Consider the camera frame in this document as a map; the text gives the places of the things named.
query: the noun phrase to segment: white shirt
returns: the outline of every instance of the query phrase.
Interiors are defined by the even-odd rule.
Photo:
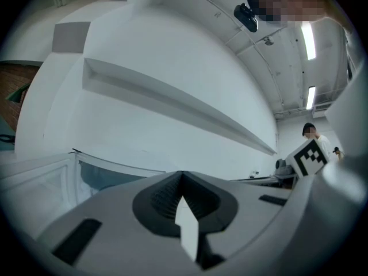
[[[331,152],[332,152],[332,147],[331,147],[331,143],[328,141],[326,136],[321,135],[318,139],[317,139],[320,147],[322,148],[322,150],[325,153],[325,157],[327,158],[327,161],[329,162],[329,160],[331,159]]]
[[[345,156],[344,152],[340,151],[340,153],[338,154],[339,160],[342,160],[344,156]]]

